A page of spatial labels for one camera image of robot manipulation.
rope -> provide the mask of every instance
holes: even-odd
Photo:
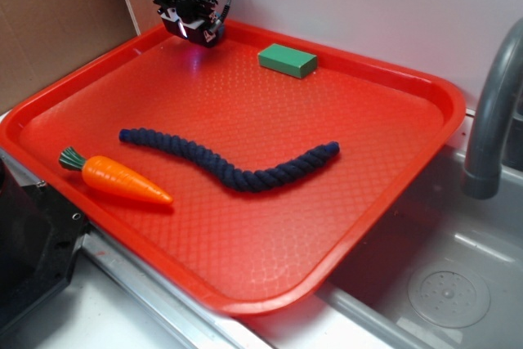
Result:
[[[194,141],[171,136],[155,130],[123,129],[120,141],[143,145],[188,159],[216,176],[225,186],[237,191],[260,192],[292,183],[316,169],[323,167],[340,150],[337,142],[319,145],[305,154],[275,168],[255,172],[242,171],[228,163],[219,154]]]

tray rim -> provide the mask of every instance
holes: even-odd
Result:
[[[372,227],[386,211],[387,207],[396,200],[400,193],[443,147],[450,135],[461,125],[466,109],[465,100],[461,92],[452,83],[434,75],[228,20],[224,39],[244,43],[246,36],[248,36],[248,45],[259,48],[259,50],[265,49],[272,43],[280,43],[298,50],[312,52],[318,56],[319,67],[349,74],[430,101],[443,114],[444,123],[443,127],[430,142],[420,150],[401,174],[388,185],[385,192],[361,216],[376,217],[372,224],[369,225],[368,220],[358,219],[351,227],[350,235],[346,233],[298,285],[287,289],[286,292],[273,298],[252,301],[218,295],[213,286],[204,282],[201,277],[192,271],[182,268],[182,264],[177,263],[179,265],[175,269],[177,277],[183,278],[183,282],[190,279],[193,283],[190,287],[181,286],[184,290],[215,310],[230,315],[253,315],[274,311],[316,290],[328,275],[325,272],[330,272],[351,251],[357,240]],[[34,156],[17,144],[18,137],[23,132],[25,125],[66,97],[82,90],[98,78],[137,58],[142,52],[151,49],[170,37],[172,35],[165,30],[163,25],[157,25],[22,101],[0,122],[0,145],[26,166],[28,170],[52,184],[59,192],[62,192],[64,195],[69,195],[71,192],[74,193],[72,186],[60,179],[49,168],[41,165]],[[77,196],[74,202],[80,208],[87,206],[88,199],[81,195]],[[107,214],[102,208],[93,204],[89,204],[89,210],[91,215]],[[116,228],[111,223],[100,225],[97,222],[96,224],[117,241],[126,245],[126,247],[127,244],[132,243],[134,248],[132,251],[139,257],[143,259],[151,259],[152,257],[154,263],[149,261],[148,263],[155,269],[163,271],[164,274],[165,271],[173,271],[173,260],[160,251],[150,249],[146,255],[143,252],[138,252],[137,250],[143,249],[143,247],[146,249],[148,242],[139,236],[136,237],[136,234],[129,228],[123,230],[122,227]]]

cardboard box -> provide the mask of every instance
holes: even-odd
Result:
[[[0,114],[134,35],[125,0],[0,0]]]

white wall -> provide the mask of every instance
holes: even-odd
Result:
[[[230,11],[231,19],[448,79],[471,108],[521,17],[523,0],[234,0]]]

green block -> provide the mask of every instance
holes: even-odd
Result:
[[[279,44],[272,44],[258,53],[258,61],[263,67],[296,78],[303,78],[318,67],[316,55]]]

